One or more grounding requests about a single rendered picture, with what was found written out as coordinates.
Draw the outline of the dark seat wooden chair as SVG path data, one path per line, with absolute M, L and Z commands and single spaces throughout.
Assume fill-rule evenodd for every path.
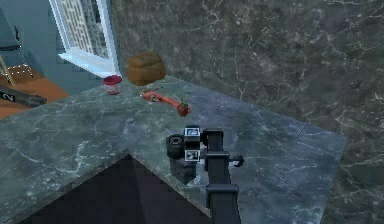
M 19 30 L 17 27 L 14 27 L 14 31 L 15 31 L 15 40 L 17 41 L 16 44 L 13 44 L 13 45 L 9 45 L 9 46 L 0 46 L 0 51 L 2 52 L 11 52 L 11 51 L 17 51 L 20 55 L 20 57 L 22 58 L 22 61 L 23 61 L 23 65 L 27 68 L 27 71 L 29 72 L 30 76 L 31 77 L 34 77 L 32 71 L 31 71 L 31 68 L 30 66 L 26 63 L 25 61 L 25 58 L 24 56 L 22 55 L 22 53 L 20 52 L 20 48 L 22 47 L 22 45 L 20 44 L 20 36 L 19 36 Z M 7 65 L 5 64 L 5 61 L 3 59 L 3 57 L 0 55 L 0 65 L 1 65 L 1 68 L 0 68 L 0 73 L 2 75 L 5 75 L 6 76 L 6 79 L 7 81 L 12 85 L 12 86 L 15 86 L 16 85 L 16 82 L 14 81 L 13 77 L 12 77 L 12 74 L 11 72 L 9 71 Z

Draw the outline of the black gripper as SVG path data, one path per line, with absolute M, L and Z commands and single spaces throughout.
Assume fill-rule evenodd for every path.
M 185 160 L 184 137 L 180 134 L 166 138 L 167 157 L 171 174 L 187 185 L 196 178 L 196 163 Z

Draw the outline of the brown bread loaf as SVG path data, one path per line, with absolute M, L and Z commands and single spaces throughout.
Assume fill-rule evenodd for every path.
M 166 67 L 157 53 L 144 52 L 127 60 L 125 76 L 136 86 L 146 86 L 163 79 L 166 76 Z

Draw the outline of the black flat bar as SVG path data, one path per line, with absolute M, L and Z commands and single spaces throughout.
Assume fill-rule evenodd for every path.
M 30 95 L 7 86 L 0 85 L 0 99 L 34 108 L 47 103 L 45 97 Z

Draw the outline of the white framed window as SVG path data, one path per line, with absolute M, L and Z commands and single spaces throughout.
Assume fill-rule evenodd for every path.
M 109 0 L 49 0 L 64 52 L 59 57 L 100 78 L 119 75 Z

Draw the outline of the orange red long utensil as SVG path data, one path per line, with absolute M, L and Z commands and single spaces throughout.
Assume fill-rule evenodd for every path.
M 169 104 L 169 105 L 171 105 L 173 107 L 178 107 L 180 105 L 180 103 L 177 100 L 174 100 L 174 99 L 171 99 L 171 98 L 167 98 L 167 97 L 159 94 L 156 91 L 142 92 L 140 94 L 140 96 L 142 98 L 144 98 L 145 100 L 150 101 L 150 102 L 166 103 L 166 104 Z

